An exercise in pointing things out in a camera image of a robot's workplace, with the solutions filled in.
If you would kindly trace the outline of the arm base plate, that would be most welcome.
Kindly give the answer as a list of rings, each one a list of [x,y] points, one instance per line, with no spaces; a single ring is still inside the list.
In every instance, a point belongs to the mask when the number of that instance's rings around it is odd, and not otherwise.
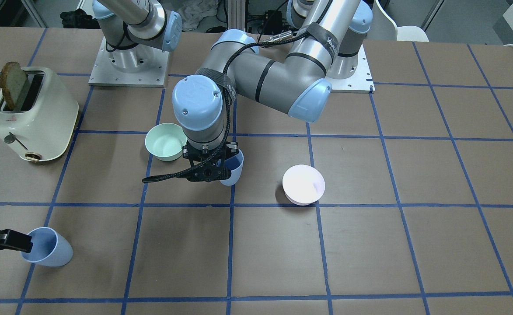
[[[357,55],[337,56],[328,70],[326,79],[332,84],[332,92],[376,91],[363,45],[359,48]]]
[[[138,45],[109,52],[103,38],[88,83],[92,86],[164,88],[170,52]]]

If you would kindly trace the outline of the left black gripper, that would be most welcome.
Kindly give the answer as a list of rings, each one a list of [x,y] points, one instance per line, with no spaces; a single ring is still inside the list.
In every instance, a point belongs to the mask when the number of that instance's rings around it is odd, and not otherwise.
[[[190,169],[182,178],[190,182],[224,181],[232,177],[232,167],[226,160],[240,152],[237,142],[226,142],[220,149],[199,150],[189,142],[183,146],[182,157],[190,162]]]

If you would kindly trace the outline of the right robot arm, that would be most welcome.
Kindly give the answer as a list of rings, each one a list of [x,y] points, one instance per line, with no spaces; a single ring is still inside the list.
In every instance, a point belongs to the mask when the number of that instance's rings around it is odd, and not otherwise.
[[[176,42],[170,44],[166,40],[165,31],[168,25],[180,26],[180,16],[167,22],[165,9],[156,0],[101,0],[105,8],[122,19],[125,26],[125,34],[135,37],[132,42],[154,42],[155,47],[162,51],[170,51],[175,48]],[[34,244],[30,235],[6,229],[0,231],[0,250],[10,249],[30,253]]]

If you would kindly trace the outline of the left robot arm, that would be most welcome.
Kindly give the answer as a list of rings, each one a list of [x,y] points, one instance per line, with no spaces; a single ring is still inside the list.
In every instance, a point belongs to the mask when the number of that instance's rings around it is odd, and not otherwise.
[[[190,167],[154,176],[152,181],[211,182],[231,177],[225,161],[239,152],[236,142],[227,141],[237,95],[308,123],[318,120],[334,91],[333,83],[346,83],[357,70],[372,10],[363,0],[291,0],[288,13],[296,16],[294,38],[264,43],[244,31],[227,30],[195,74],[175,85],[174,115],[188,138],[183,157]],[[264,45],[289,43],[292,47],[284,61],[258,51]]]

